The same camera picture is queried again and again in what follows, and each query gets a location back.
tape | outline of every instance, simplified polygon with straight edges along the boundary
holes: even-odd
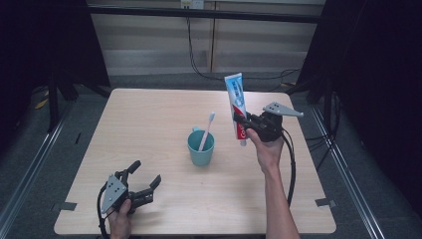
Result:
[[[54,203],[50,210],[57,211],[57,212],[60,212],[61,210],[74,211],[76,207],[77,207],[77,203],[62,202],[62,203]]]
[[[316,200],[316,206],[322,207],[322,206],[329,206],[329,208],[333,208],[337,206],[337,203],[335,203],[334,200],[329,200],[328,198],[322,198]]]

black curtain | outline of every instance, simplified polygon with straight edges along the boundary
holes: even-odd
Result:
[[[58,81],[109,86],[91,15],[67,6],[85,0],[0,1],[0,147],[54,70]]]
[[[313,82],[311,102],[337,92],[368,151],[422,216],[421,12],[421,1],[327,0],[322,14],[345,19],[316,28],[299,83]]]

metal bracket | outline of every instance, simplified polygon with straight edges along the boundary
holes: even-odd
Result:
[[[263,111],[274,114],[276,116],[287,116],[287,117],[298,117],[298,118],[302,118],[304,116],[304,113],[297,112],[283,105],[280,105],[276,102],[273,102],[271,104],[264,106]]]
[[[118,199],[127,191],[127,188],[118,178],[111,174],[106,183],[105,198],[103,200],[102,214],[112,207]]]

toothbrush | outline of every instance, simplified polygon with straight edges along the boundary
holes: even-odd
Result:
[[[202,151],[202,149],[204,149],[205,140],[207,139],[208,131],[210,130],[211,122],[214,119],[214,116],[215,116],[215,113],[212,112],[211,115],[210,115],[209,121],[208,121],[207,130],[205,130],[204,135],[202,136],[201,144],[199,144],[198,151]]]

forearm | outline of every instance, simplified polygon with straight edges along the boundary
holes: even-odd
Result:
[[[265,193],[267,239],[300,238],[278,168],[265,172]]]

